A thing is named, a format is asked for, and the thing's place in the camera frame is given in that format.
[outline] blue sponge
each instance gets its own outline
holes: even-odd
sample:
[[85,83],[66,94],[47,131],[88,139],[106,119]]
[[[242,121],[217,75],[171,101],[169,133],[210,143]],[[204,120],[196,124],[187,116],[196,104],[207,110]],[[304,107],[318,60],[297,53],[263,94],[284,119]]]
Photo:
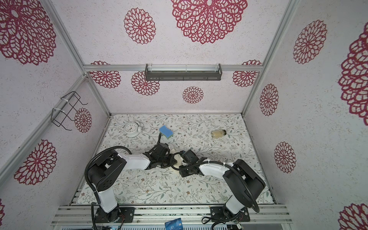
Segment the blue sponge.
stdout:
[[162,126],[161,128],[160,128],[160,132],[167,138],[167,139],[169,139],[170,137],[172,137],[173,135],[174,135],[174,133],[170,130],[170,129],[168,129],[165,125],[164,126]]

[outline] red doily pattern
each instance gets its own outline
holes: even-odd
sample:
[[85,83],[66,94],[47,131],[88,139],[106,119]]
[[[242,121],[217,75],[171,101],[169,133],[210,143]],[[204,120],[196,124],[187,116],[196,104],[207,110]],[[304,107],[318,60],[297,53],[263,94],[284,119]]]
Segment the red doily pattern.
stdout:
[[[262,65],[262,63],[257,60],[249,60],[244,62],[242,65]],[[253,85],[257,75],[257,71],[235,71],[233,73],[233,82],[235,85],[247,87]]]
[[340,212],[340,230],[367,230],[368,207],[365,204],[351,204]]
[[74,123],[79,132],[88,132],[92,125],[91,113],[85,108],[78,109],[74,116]]
[[297,162],[293,148],[286,142],[280,142],[275,148],[275,161],[284,173],[293,171]]
[[[95,61],[91,65],[109,65],[104,61]],[[120,74],[118,71],[91,71],[92,79],[105,88],[115,88],[120,84]]]
[[156,34],[152,17],[138,8],[131,9],[125,15],[124,27],[129,37],[138,44],[151,42]]
[[176,26],[193,42],[214,43],[232,32],[248,6],[246,0],[171,0]]
[[23,165],[15,172],[14,179],[20,184],[37,184],[49,176],[56,163],[55,147],[48,140],[41,140]]
[[184,101],[195,104],[200,102],[203,98],[203,91],[201,88],[196,86],[188,87],[183,92],[183,99]]
[[3,224],[2,221],[3,221],[3,217],[5,216],[4,207],[5,205],[1,203],[1,199],[0,199],[0,226]]
[[259,107],[264,115],[269,116],[275,112],[277,104],[279,103],[279,92],[277,88],[268,84],[263,88],[261,97],[259,98]]
[[135,91],[142,95],[153,95],[160,88],[158,81],[147,81],[144,72],[137,72],[132,76],[132,86]]
[[350,113],[357,114],[368,125],[368,22],[349,50],[347,59],[341,64],[341,99],[350,106]]
[[313,60],[319,54],[326,40],[326,24],[316,20],[307,25],[299,34],[294,45],[294,59],[299,64]]
[[2,0],[0,49],[22,64],[47,62],[54,56],[56,34],[38,0]]

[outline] black wire rack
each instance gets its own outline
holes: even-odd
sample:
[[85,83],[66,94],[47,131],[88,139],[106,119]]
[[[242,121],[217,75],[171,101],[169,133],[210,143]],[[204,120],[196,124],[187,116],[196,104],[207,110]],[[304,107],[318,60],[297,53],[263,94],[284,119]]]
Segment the black wire rack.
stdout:
[[[68,95],[70,95],[70,94],[72,94],[71,96],[70,96],[70,99],[66,99],[65,97],[67,97]],[[77,101],[72,105],[69,101],[73,98],[73,97],[75,97],[76,99],[77,99]],[[65,100],[67,103],[61,108],[61,109],[58,109],[58,108],[53,108],[52,109],[52,112],[51,112],[51,122],[52,123],[54,123],[57,127],[60,127],[60,126],[62,126],[64,129],[66,129],[66,130],[68,130],[68,131],[72,131],[72,130],[69,130],[69,129],[67,129],[67,128],[65,128],[64,126],[63,126],[63,122],[65,121],[65,119],[66,118],[69,118],[71,121],[75,121],[75,120],[73,120],[72,118],[70,118],[69,117],[69,113],[72,111],[72,110],[75,110],[75,112],[77,112],[77,110],[75,109],[75,105],[79,102],[79,103],[81,103],[82,105],[86,105],[86,104],[88,104],[88,103],[86,103],[86,104],[83,104],[82,102],[81,102],[81,96],[79,96],[79,94],[77,93],[77,92],[75,92],[75,91],[71,91],[70,93],[68,93],[67,95],[65,95],[65,96],[63,96],[63,97],[61,97],[60,99],[62,99],[62,100]],[[71,106],[71,108],[70,108],[70,110],[67,112],[67,113],[65,113],[65,111],[63,110],[63,108],[67,105],[67,104],[69,104],[70,106]],[[61,121],[61,122],[59,122],[59,121],[57,121],[56,120],[56,117],[58,116],[58,114],[59,114],[59,112],[56,114],[56,116],[54,117],[54,112],[55,111],[59,111],[59,112],[62,112],[62,113],[64,113],[65,114],[65,117],[64,117],[64,119]]]

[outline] alarm clock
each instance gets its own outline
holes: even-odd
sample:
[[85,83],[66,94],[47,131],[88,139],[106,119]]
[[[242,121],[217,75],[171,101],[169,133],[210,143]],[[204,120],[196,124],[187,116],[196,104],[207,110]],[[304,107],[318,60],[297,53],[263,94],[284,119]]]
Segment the alarm clock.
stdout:
[[127,137],[136,137],[140,132],[142,132],[142,128],[144,127],[143,123],[130,122],[125,125],[124,131],[127,133]]

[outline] black mounting plate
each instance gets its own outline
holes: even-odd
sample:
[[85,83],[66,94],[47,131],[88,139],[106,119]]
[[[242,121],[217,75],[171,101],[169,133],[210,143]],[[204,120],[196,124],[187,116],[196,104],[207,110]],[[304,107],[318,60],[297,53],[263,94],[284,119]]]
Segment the black mounting plate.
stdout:
[[[134,210],[135,208],[121,208],[120,207],[120,213],[125,216],[124,223],[132,223],[133,217],[134,217]],[[108,223],[108,218],[106,216],[106,213],[102,210],[102,208],[98,208],[95,215],[95,223]],[[121,223],[123,219],[120,217],[116,223]]]
[[[226,217],[224,215],[224,207],[211,207],[211,217],[218,220],[225,220]],[[240,214],[238,216],[239,222],[249,222],[251,218],[249,217],[248,208],[244,207],[240,210]]]

